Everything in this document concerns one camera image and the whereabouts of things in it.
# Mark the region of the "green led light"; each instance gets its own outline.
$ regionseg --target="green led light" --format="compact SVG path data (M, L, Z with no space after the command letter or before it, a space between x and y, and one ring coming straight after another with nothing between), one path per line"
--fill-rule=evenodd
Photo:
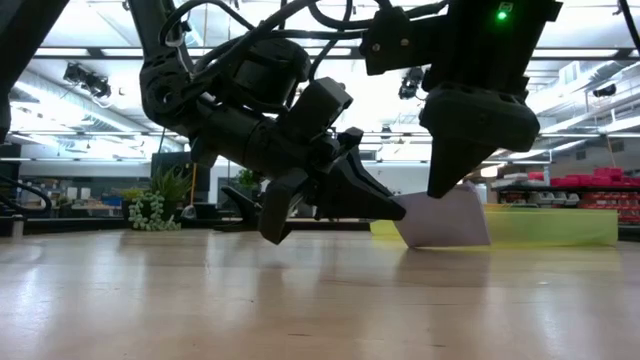
M509 14L507 14L506 11L499 11L498 12L498 20L505 21L505 20L507 20L508 17L509 17Z

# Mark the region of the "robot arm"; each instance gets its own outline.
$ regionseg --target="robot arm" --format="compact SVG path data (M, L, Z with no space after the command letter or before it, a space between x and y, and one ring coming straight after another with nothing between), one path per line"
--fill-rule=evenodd
M301 199L327 217L399 220L405 214L364 170L358 156L362 131L351 128L337 136L329 131L353 101L341 84L312 79L292 104L311 64L289 38L333 43L362 38L369 75L430 65L422 82L429 95L420 120L434 138L432 197L444 196L497 148L531 148L539 125L524 103L528 79L523 74L545 23L555 20L561 4L445 0L405 12L380 0L373 19L339 21L322 14L316 2L293 0L254 26L221 0L192 0L178 9L171 0L129 0L144 49L140 86L146 115L188 137L193 161L211 166L220 155L272 180L259 224L265 238L282 241L289 232L289 211ZM188 27L180 19L203 3L219 6L248 32L193 63L183 43ZM421 18L446 5L446 15ZM318 22L337 31L275 30L307 7ZM59 12L47 14L55 20ZM26 63L19 65L24 69ZM21 72L20 66L14 70Z

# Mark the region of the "shelf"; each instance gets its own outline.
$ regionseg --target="shelf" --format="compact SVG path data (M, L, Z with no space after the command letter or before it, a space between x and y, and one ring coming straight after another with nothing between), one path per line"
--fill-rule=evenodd
M507 185L493 189L496 192L640 192L640 187L611 187L611 186L522 186Z

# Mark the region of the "table surface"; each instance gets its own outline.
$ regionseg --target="table surface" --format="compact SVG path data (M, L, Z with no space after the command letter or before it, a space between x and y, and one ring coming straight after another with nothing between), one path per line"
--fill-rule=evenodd
M0 244L3 360L638 359L640 244L407 250L366 232Z

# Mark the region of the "yellow-green foam block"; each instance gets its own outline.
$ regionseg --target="yellow-green foam block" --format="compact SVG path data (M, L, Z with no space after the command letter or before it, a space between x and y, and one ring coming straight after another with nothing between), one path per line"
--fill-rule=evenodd
M615 210L485 207L492 247L611 246L618 240ZM371 224L376 240L402 241L392 221Z

